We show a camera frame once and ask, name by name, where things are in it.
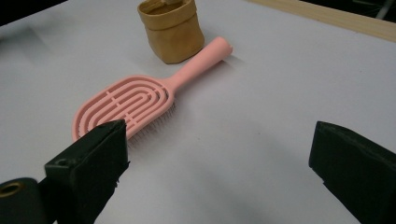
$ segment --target pink hairbrush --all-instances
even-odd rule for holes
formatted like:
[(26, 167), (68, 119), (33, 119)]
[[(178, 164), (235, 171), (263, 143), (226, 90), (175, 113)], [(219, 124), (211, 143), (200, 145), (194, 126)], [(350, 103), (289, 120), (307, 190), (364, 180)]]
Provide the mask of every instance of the pink hairbrush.
[(172, 106), (177, 89), (232, 51), (233, 48), (224, 38), (216, 37), (171, 77), (135, 75), (112, 84), (78, 110), (73, 120), (73, 140), (115, 119), (125, 119), (126, 135), (130, 139)]

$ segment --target brush bristle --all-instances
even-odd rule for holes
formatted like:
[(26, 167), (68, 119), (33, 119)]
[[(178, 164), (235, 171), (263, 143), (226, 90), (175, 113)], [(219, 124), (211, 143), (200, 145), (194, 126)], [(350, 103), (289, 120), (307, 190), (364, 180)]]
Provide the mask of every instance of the brush bristle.
[(138, 150), (146, 141), (155, 138), (158, 134), (161, 134), (161, 132), (166, 128), (166, 124), (174, 116), (175, 111), (176, 104), (173, 103), (165, 113), (156, 118), (127, 141), (128, 149), (132, 151)]

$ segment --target white table surface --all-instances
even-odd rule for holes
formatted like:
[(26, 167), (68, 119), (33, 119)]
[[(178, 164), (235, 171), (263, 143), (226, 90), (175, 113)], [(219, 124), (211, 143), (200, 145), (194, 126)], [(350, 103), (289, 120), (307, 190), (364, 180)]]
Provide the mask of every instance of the white table surface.
[[(45, 177), (75, 112), (122, 77), (168, 77), (140, 1), (76, 1), (0, 27), (0, 182)], [(196, 0), (233, 55), (129, 150), (96, 223), (359, 223), (308, 167), (315, 125), (396, 151), (396, 44), (242, 0)]]

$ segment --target hairbrush handle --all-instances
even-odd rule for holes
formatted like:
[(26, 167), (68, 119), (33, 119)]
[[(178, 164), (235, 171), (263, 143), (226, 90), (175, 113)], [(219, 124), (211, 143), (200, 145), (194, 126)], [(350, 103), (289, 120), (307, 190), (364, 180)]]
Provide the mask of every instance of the hairbrush handle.
[(176, 91), (229, 56), (231, 52), (233, 52), (233, 47), (223, 37), (218, 36), (164, 82), (169, 89)]

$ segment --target white backdrop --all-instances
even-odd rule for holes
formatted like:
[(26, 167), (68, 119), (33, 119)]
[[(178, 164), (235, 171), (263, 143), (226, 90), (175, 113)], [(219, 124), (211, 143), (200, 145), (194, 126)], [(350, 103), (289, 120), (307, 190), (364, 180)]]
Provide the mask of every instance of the white backdrop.
[[(0, 27), (0, 182), (45, 177), (84, 101), (168, 77), (139, 1), (67, 1)], [(396, 151), (396, 44), (241, 0), (196, 0), (233, 55), (177, 94), (96, 223), (359, 223), (308, 167), (315, 125)]]

